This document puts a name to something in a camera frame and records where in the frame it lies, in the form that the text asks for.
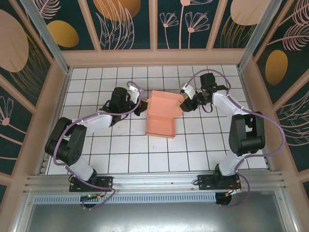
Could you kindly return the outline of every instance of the cardboard flap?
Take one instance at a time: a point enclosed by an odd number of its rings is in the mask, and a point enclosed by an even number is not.
[[[147,100],[149,107],[145,112],[150,116],[180,117],[183,113],[180,108],[183,101],[181,94],[153,90]]]

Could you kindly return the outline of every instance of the metal post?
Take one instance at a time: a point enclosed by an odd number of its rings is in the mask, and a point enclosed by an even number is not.
[[[247,46],[243,52],[242,57],[239,61],[239,72],[242,72],[246,67],[247,63],[249,62],[254,50],[256,49],[257,45],[261,41],[264,33],[266,32],[271,20],[275,16],[276,12],[278,11],[282,0],[271,0],[269,1],[260,22],[257,24],[254,32],[252,33],[251,38],[249,39]]]
[[[42,38],[44,39],[45,43],[47,44],[49,50],[55,57],[56,61],[60,65],[61,69],[67,73],[68,72],[68,65],[62,56],[62,53],[56,44],[52,34],[47,28],[46,23],[42,19],[40,13],[37,10],[37,7],[34,4],[34,1],[29,1],[29,0],[20,0],[20,2],[23,4],[27,14],[31,18],[33,24],[35,25],[36,29],[39,31],[41,34]]]

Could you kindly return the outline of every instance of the flower illustration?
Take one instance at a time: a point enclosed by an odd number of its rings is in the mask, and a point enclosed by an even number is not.
[[[180,0],[180,3],[182,5],[182,11],[180,15],[180,24],[179,24],[179,49],[182,47],[182,22],[183,22],[183,9],[185,6],[189,5],[202,5],[211,3],[212,0]]]
[[[180,0],[180,3],[183,6],[189,6],[189,5],[202,5],[212,2],[212,0]]]
[[[3,96],[0,97],[0,125],[10,124],[10,117],[13,111],[14,101],[8,98],[7,103]]]
[[[0,125],[2,126],[9,126],[9,127],[12,127],[13,129],[23,133],[23,134],[26,134],[24,131],[12,126],[10,124],[10,117],[12,115],[12,111],[13,111],[13,106],[14,106],[14,101],[10,98],[7,99],[7,102],[5,101],[4,97],[1,96],[0,97]],[[19,145],[22,145],[23,143],[15,140],[15,139],[12,139],[10,137],[7,137],[5,136],[4,134],[0,134],[0,137],[8,140],[8,141],[11,141],[13,143],[16,143],[16,144],[19,144]]]
[[[167,44],[168,49],[169,49],[169,42],[168,42],[168,35],[167,35],[167,32],[166,32],[166,28],[178,25],[179,21],[177,20],[175,12],[174,13],[167,13],[166,15],[165,15],[165,13],[161,13],[160,19],[161,19],[161,22],[164,26],[165,40],[166,40],[166,44]]]
[[[185,14],[185,22],[187,24],[189,32],[188,48],[190,48],[191,33],[208,30],[210,28],[210,25],[207,24],[208,22],[207,13],[208,12],[203,14],[196,13],[193,18],[192,18],[192,12]]]

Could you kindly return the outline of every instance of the metal frame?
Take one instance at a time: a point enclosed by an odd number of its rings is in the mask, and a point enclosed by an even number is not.
[[[257,45],[260,43],[263,35],[265,34],[268,26],[271,23],[272,18],[275,16],[276,12],[278,11],[282,0],[271,0],[266,6],[266,9],[261,17],[260,22],[254,29],[252,36],[250,37],[246,48],[240,58],[239,61],[239,71],[241,72],[246,67],[247,63],[249,62],[254,50],[256,49]]]

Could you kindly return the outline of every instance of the beige oval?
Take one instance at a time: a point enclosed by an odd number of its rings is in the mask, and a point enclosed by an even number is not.
[[[255,25],[260,21],[269,0],[233,0],[232,20],[244,26]]]
[[[27,63],[27,34],[9,13],[0,10],[0,67],[9,72],[21,71]]]

